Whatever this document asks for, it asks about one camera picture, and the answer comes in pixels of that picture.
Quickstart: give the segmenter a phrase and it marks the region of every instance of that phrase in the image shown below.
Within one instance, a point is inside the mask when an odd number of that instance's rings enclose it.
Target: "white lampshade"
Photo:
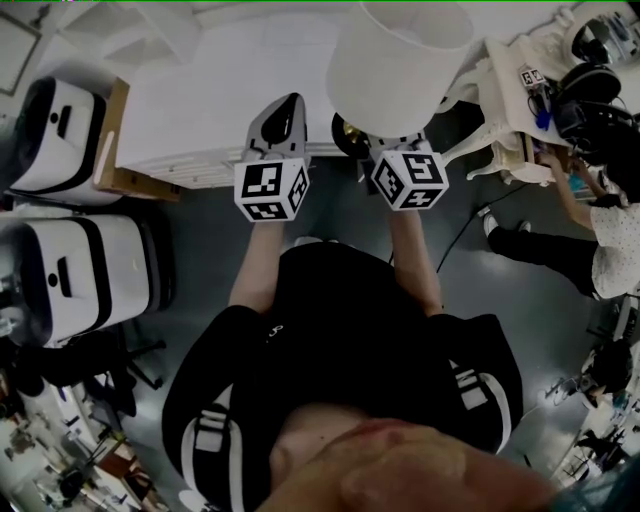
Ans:
[[[473,39],[455,3],[360,2],[348,14],[327,73],[342,118],[379,137],[418,132],[433,117]]]

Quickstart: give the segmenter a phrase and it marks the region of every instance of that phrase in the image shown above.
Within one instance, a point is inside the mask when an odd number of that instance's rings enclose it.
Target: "cardboard box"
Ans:
[[[111,89],[111,96],[107,101],[107,110],[100,131],[93,167],[93,186],[97,190],[116,192],[140,199],[163,199],[177,202],[180,199],[181,190],[178,185],[115,165],[120,125],[128,94],[129,86],[119,78],[116,79]]]

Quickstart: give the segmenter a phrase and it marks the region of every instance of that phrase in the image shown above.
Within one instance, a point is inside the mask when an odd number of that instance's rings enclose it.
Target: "floor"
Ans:
[[[471,133],[481,122],[477,107],[460,104],[436,116],[428,127],[436,150],[443,151]],[[422,213],[431,256],[439,262],[447,246],[482,204],[520,186],[507,187],[497,176],[468,182],[465,174],[488,163],[479,152],[455,160],[447,168],[451,188],[438,205]],[[314,161],[312,186],[298,218],[287,226],[287,244],[311,234],[341,242],[387,260],[391,253],[386,225],[387,206],[368,196],[355,179],[348,159]],[[141,318],[144,332],[162,338],[167,350],[142,365],[161,375],[166,385],[151,391],[136,387],[139,412],[124,421],[127,435],[155,479],[172,510],[181,510],[177,494],[185,486],[162,449],[160,419],[163,401],[182,359],[211,320],[225,307],[241,263],[251,225],[235,207],[232,190],[187,192],[180,203],[163,205],[175,248],[177,285],[172,306]],[[563,214],[552,187],[530,185],[496,204],[505,227],[529,219],[535,230],[587,237]],[[573,442],[586,409],[579,398],[544,397],[561,377],[574,375],[594,339],[588,324],[605,307],[580,296],[562,276],[545,268],[507,260],[489,251],[479,219],[474,220],[450,253],[440,278],[447,311],[469,318],[494,313],[500,319],[522,373],[525,411],[531,411],[503,452],[518,463],[551,475]]]

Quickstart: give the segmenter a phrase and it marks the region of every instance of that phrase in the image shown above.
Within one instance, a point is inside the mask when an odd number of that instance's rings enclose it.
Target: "white cube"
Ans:
[[[439,153],[383,151],[371,179],[392,210],[427,210],[449,188]]]
[[[237,164],[234,201],[251,222],[293,220],[309,189],[303,158]]]

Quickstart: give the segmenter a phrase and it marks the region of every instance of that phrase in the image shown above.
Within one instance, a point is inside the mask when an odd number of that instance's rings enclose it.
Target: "black pants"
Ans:
[[[560,272],[580,293],[594,297],[591,267],[597,242],[497,227],[489,235],[489,245],[493,252],[512,260],[545,265]]]

